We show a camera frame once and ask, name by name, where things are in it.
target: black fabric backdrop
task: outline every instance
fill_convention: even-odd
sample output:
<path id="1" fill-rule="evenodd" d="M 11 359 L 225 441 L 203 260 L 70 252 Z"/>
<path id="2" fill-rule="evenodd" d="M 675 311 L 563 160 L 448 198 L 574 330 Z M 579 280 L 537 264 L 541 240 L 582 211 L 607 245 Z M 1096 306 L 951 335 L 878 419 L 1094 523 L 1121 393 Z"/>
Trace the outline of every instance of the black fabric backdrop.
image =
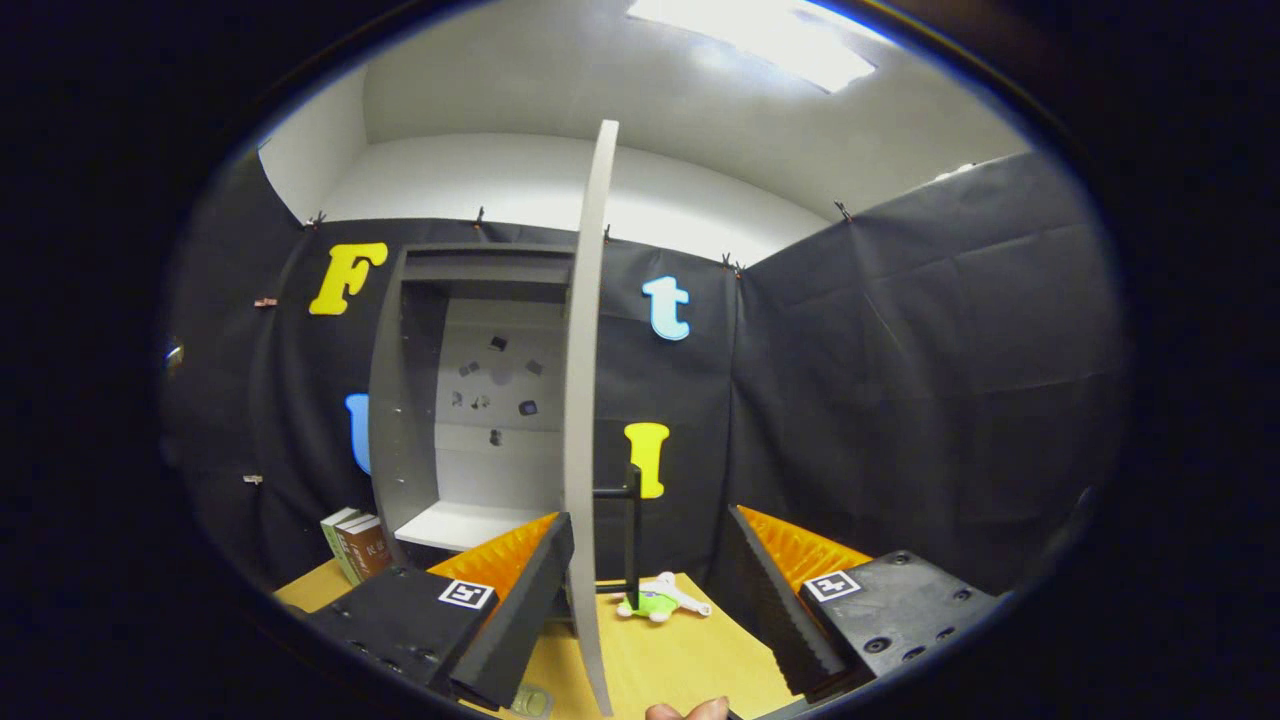
<path id="1" fill-rule="evenodd" d="M 329 553 L 317 523 L 372 509 L 343 400 L 367 392 L 378 314 L 404 243 L 571 243 L 465 220 L 303 229 L 256 155 L 193 220 L 170 327 L 174 445 L 201 521 L 264 589 Z M 634 242 L 605 246 L 595 482 L 621 480 L 622 428 L 671 428 L 666 495 L 644 505 L 640 570 L 687 571 L 751 628 L 716 562 L 744 503 L 877 555 L 910 548 L 1007 589 L 1108 470 L 1121 336 L 1102 245 L 1039 156 L 980 165 L 748 268 Z M 338 243 L 385 242 L 342 315 L 308 304 Z M 649 327 L 640 286 L 673 275 L 691 333 Z M 255 297 L 278 297 L 255 309 Z M 261 474 L 261 486 L 243 482 Z M 622 571 L 621 507 L 596 503 L 598 571 Z"/>
<path id="2" fill-rule="evenodd" d="M 1115 278 L 1080 197 L 1019 155 L 744 270 L 731 495 L 1009 589 L 1123 430 Z"/>

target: human hand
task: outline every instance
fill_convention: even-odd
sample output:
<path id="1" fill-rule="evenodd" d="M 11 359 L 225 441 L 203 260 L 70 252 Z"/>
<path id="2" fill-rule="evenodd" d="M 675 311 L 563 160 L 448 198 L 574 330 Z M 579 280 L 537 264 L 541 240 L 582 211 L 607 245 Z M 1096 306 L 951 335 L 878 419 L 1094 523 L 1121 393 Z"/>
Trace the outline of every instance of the human hand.
<path id="1" fill-rule="evenodd" d="M 695 707 L 689 715 L 681 715 L 675 707 L 660 703 L 644 711 L 644 720 L 726 720 L 728 717 L 728 698 L 718 697 Z"/>

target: blue letter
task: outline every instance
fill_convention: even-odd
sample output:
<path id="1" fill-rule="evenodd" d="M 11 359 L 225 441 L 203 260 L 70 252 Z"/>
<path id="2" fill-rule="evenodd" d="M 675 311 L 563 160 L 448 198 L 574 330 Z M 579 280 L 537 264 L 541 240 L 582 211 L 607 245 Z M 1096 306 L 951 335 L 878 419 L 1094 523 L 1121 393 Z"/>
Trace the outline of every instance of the blue letter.
<path id="1" fill-rule="evenodd" d="M 676 305 L 689 304 L 689 291 L 676 286 L 676 278 L 666 275 L 649 281 L 640 290 L 650 297 L 649 323 L 653 332 L 666 340 L 685 340 L 689 337 L 689 323 L 676 316 Z"/>
<path id="2" fill-rule="evenodd" d="M 347 410 L 351 411 L 351 451 L 356 455 L 356 465 L 372 477 L 369 469 L 369 393 L 348 395 Z"/>

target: wooden table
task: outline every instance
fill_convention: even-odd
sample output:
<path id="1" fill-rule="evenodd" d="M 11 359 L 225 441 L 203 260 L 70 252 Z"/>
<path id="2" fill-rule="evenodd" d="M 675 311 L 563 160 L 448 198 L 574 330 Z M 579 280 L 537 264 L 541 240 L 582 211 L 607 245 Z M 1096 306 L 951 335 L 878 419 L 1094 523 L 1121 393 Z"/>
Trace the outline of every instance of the wooden table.
<path id="1" fill-rule="evenodd" d="M 676 587 L 701 602 L 710 602 L 684 573 L 676 575 Z M 280 588 L 275 596 L 314 612 L 349 589 L 338 561 L 330 560 Z M 660 625 L 644 618 L 618 618 L 616 603 L 609 596 L 596 597 L 604 674 L 614 717 L 641 720 L 645 708 L 659 702 L 689 712 L 695 705 L 722 694 L 728 696 L 733 712 L 756 717 L 799 700 L 787 692 L 773 653 L 716 603 L 712 603 L 710 618 L 677 610 Z M 600 716 L 577 641 L 567 625 L 548 624 L 543 629 L 525 670 L 525 683 L 550 694 L 552 720 Z M 508 710 L 489 714 L 522 720 Z"/>

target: black post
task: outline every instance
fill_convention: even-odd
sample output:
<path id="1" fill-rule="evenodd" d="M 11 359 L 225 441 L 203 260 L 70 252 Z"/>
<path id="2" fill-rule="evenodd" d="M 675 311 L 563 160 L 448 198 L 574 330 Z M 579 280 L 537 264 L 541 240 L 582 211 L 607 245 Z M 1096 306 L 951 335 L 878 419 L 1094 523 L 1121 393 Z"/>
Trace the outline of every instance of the black post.
<path id="1" fill-rule="evenodd" d="M 622 538 L 622 582 L 596 585 L 596 593 L 623 592 L 632 610 L 640 607 L 640 565 L 636 555 L 640 552 L 640 466 L 627 466 L 627 479 L 620 488 L 595 488 L 591 495 L 598 500 L 625 500 L 627 520 Z"/>
<path id="2" fill-rule="evenodd" d="M 631 512 L 631 521 L 627 523 L 626 529 L 626 550 L 622 566 L 626 570 L 627 580 L 627 601 L 631 603 L 632 610 L 640 610 L 640 568 L 636 553 L 640 550 L 640 466 L 631 464 L 627 468 L 627 489 L 630 492 L 630 498 L 627 500 L 627 510 Z"/>

